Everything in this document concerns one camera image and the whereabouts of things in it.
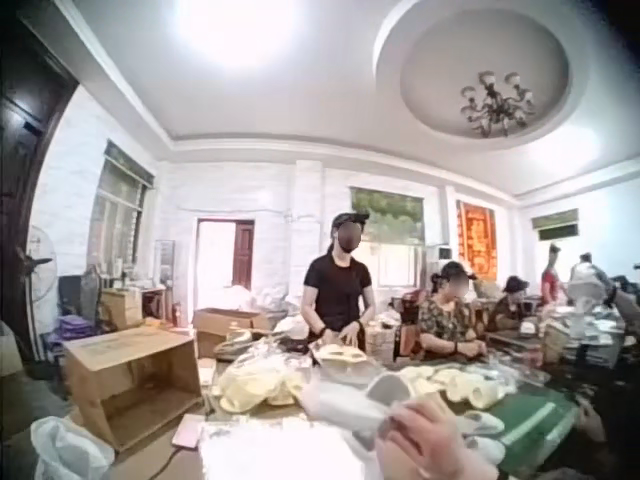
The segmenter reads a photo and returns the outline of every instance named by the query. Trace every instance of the black t-shirt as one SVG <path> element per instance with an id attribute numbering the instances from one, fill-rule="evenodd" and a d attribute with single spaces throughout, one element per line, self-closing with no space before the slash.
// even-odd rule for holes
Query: black t-shirt
<path id="1" fill-rule="evenodd" d="M 307 270 L 304 284 L 318 289 L 316 313 L 330 330 L 339 332 L 360 318 L 358 300 L 371 286 L 364 263 L 351 258 L 348 267 L 339 267 L 330 253 L 316 258 Z"/>

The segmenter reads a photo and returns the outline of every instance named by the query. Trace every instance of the crown molding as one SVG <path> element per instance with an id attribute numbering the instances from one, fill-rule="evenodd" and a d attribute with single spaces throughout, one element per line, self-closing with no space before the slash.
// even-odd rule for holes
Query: crown molding
<path id="1" fill-rule="evenodd" d="M 244 139 L 198 139 L 181 140 L 174 143 L 174 151 L 194 150 L 246 150 L 246 151 L 277 151 L 333 158 L 348 158 L 363 162 L 377 163 L 394 168 L 414 171 L 424 175 L 440 178 L 455 185 L 463 185 L 473 190 L 485 193 L 512 205 L 518 200 L 502 190 L 478 182 L 464 175 L 434 167 L 423 162 L 403 158 L 397 155 L 378 152 L 362 147 L 347 147 L 323 142 L 292 140 L 286 137 L 279 139 L 244 138 Z"/>
<path id="2" fill-rule="evenodd" d="M 592 192 L 600 188 L 640 177 L 640 155 L 610 165 L 600 170 L 563 180 L 553 185 L 531 190 L 516 196 L 521 208 L 533 207 L 543 203 Z"/>
<path id="3" fill-rule="evenodd" d="M 73 0 L 53 0 L 58 10 L 64 15 L 64 17 L 71 25 L 71 28 L 76 32 L 82 43 L 85 44 L 91 55 L 96 59 L 98 64 L 102 67 L 107 76 L 115 84 L 115 86 L 122 92 L 131 106 L 138 112 L 138 115 L 149 125 L 151 130 L 160 137 L 164 144 L 172 148 L 173 140 L 167 133 L 167 131 L 160 125 L 160 122 L 149 111 L 140 97 L 133 90 L 129 82 L 124 78 L 115 62 L 111 59 L 107 51 L 104 49 L 98 37 L 95 36 L 91 27 L 87 24 L 86 20 L 73 3 Z"/>

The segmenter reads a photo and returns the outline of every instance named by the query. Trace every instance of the wall poster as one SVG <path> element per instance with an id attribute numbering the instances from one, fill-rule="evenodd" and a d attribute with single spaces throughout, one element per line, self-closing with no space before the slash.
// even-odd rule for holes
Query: wall poster
<path id="1" fill-rule="evenodd" d="M 460 259 L 484 280 L 496 281 L 498 251 L 495 213 L 458 200 L 458 247 Z"/>

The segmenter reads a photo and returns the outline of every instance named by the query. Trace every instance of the hand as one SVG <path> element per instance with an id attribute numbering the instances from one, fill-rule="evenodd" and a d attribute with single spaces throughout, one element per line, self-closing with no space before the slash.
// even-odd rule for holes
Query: hand
<path id="1" fill-rule="evenodd" d="M 338 334 L 333 330 L 327 328 L 322 334 L 322 344 L 329 345 L 338 341 Z"/>
<path id="2" fill-rule="evenodd" d="M 474 340 L 475 344 L 478 345 L 478 355 L 486 355 L 487 354 L 487 344 L 482 340 Z"/>
<path id="3" fill-rule="evenodd" d="M 458 351 L 467 358 L 477 357 L 478 355 L 487 353 L 487 346 L 480 340 L 473 340 L 471 342 L 458 343 Z"/>
<path id="4" fill-rule="evenodd" d="M 593 405 L 587 400 L 578 398 L 580 411 L 578 412 L 578 420 L 576 428 L 583 432 L 587 437 L 596 443 L 604 443 L 607 441 L 607 435 L 602 425 L 602 418 L 595 411 Z"/>
<path id="5" fill-rule="evenodd" d="M 342 340 L 345 345 L 358 348 L 358 333 L 360 332 L 360 322 L 351 322 L 344 327 L 338 338 Z"/>
<path id="6" fill-rule="evenodd" d="M 408 403 L 391 415 L 376 441 L 385 478 L 494 480 L 495 467 L 467 449 L 455 416 L 440 394 Z"/>

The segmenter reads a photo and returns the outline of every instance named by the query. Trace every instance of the cardboard box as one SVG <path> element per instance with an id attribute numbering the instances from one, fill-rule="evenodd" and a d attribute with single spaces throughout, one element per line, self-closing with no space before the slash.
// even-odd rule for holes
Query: cardboard box
<path id="1" fill-rule="evenodd" d="M 138 289 L 105 289 L 100 296 L 100 303 L 118 330 L 138 327 L 144 322 L 142 296 Z"/>
<path id="2" fill-rule="evenodd" d="M 198 358 L 214 358 L 213 351 L 234 329 L 271 330 L 269 320 L 263 313 L 203 308 L 193 314 L 196 330 Z"/>
<path id="3" fill-rule="evenodd" d="M 87 430 L 122 451 L 201 401 L 192 339 L 140 327 L 64 344 Z"/>

